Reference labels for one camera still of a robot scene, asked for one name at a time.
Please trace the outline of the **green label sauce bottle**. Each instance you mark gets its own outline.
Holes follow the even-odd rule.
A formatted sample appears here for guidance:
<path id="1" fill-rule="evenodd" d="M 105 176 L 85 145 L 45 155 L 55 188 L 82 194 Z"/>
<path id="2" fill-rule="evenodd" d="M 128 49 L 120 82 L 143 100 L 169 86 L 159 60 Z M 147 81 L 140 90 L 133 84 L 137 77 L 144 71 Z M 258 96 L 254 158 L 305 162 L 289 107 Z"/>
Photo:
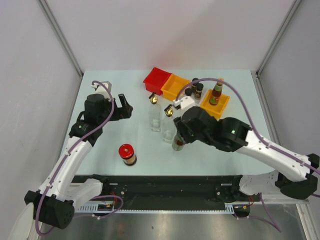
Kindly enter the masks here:
<path id="1" fill-rule="evenodd" d="M 217 105 L 219 103 L 222 89 L 223 89 L 223 78 L 219 78 L 219 81 L 215 84 L 214 88 L 211 91 L 211 95 L 209 98 L 209 103 L 213 106 Z"/>
<path id="2" fill-rule="evenodd" d="M 172 148 L 175 150 L 175 151 L 181 151 L 184 147 L 185 143 L 184 143 L 184 140 L 183 138 L 177 133 L 173 139 L 173 142 L 172 142 Z"/>

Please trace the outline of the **glass oil bottle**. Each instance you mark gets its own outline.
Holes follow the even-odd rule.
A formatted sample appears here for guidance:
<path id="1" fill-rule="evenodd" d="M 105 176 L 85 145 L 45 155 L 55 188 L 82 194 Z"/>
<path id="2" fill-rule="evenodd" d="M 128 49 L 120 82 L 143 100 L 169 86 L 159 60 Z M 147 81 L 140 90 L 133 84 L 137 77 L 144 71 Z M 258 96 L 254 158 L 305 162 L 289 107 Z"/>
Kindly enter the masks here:
<path id="1" fill-rule="evenodd" d="M 155 92 L 153 92 L 149 97 L 149 110 L 148 110 L 148 117 L 149 117 L 149 125 L 150 129 L 153 132 L 160 132 L 161 131 L 161 105 L 159 104 L 158 97 Z"/>
<path id="2" fill-rule="evenodd" d="M 162 122 L 162 140 L 165 143 L 171 144 L 176 135 L 176 127 L 174 124 L 174 109 L 171 104 L 169 104 L 164 109 L 164 118 Z"/>

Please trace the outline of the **black lid spice jar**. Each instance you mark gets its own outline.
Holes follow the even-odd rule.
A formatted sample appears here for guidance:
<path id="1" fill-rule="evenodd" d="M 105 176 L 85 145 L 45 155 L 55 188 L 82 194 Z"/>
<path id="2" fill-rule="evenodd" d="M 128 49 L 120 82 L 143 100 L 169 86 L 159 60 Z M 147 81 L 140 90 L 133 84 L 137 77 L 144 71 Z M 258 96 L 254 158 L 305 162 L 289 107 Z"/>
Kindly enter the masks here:
<path id="1" fill-rule="evenodd" d="M 194 93 L 194 96 L 195 96 L 195 99 L 199 100 L 202 96 L 202 92 L 203 92 L 203 88 L 204 88 L 204 85 L 202 83 L 197 83 L 196 86 L 195 86 L 195 93 Z"/>
<path id="2" fill-rule="evenodd" d="M 186 96 L 191 96 L 192 95 L 192 89 L 191 88 L 186 88 L 185 89 L 185 91 L 184 91 L 184 94 L 186 95 Z"/>
<path id="3" fill-rule="evenodd" d="M 193 78 L 192 79 L 192 85 L 191 85 L 191 91 L 194 93 L 195 91 L 196 91 L 196 86 L 197 86 L 197 84 L 198 84 L 198 78 Z"/>

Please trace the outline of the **red lid jar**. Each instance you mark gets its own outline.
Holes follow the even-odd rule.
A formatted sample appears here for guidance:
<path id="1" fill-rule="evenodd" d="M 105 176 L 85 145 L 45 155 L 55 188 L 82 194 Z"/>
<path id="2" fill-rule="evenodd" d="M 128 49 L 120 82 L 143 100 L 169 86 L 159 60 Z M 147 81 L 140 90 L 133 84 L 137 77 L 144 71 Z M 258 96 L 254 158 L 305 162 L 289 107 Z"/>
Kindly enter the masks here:
<path id="1" fill-rule="evenodd" d="M 137 162 L 137 156 L 131 144 L 122 144 L 118 149 L 118 154 L 127 166 L 133 166 Z"/>

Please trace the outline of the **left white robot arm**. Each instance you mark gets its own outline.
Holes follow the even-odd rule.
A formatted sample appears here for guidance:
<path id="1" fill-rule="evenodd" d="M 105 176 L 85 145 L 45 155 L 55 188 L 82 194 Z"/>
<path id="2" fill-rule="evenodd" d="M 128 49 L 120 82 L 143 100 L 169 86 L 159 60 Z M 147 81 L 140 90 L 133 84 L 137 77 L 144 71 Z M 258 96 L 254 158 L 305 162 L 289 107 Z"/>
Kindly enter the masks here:
<path id="1" fill-rule="evenodd" d="M 34 206 L 33 218 L 37 224 L 65 229 L 80 207 L 95 197 L 105 200 L 110 196 L 108 180 L 99 175 L 92 175 L 73 190 L 69 188 L 82 161 L 103 133 L 103 126 L 109 121 L 132 116 L 133 107 L 125 95 L 119 94 L 118 97 L 121 107 L 110 99 L 108 93 L 87 96 L 84 110 L 72 125 L 64 152 L 56 165 L 38 190 L 30 190 L 24 197 L 26 204 Z"/>

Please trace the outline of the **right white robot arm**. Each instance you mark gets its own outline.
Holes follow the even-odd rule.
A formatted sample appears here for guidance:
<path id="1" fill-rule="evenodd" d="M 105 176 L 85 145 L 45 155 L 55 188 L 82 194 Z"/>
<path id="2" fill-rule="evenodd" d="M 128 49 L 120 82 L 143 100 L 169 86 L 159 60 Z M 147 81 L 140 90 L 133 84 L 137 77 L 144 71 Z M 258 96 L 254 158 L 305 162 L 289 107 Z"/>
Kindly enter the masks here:
<path id="1" fill-rule="evenodd" d="M 264 174 L 235 177 L 230 188 L 235 200 L 278 192 L 292 199 L 305 200 L 317 190 L 318 178 L 314 173 L 320 163 L 318 155 L 294 153 L 234 117 L 216 120 L 199 106 L 179 106 L 177 109 L 181 115 L 174 119 L 174 125 L 182 145 L 200 141 L 222 152 L 249 156 L 273 169 Z"/>

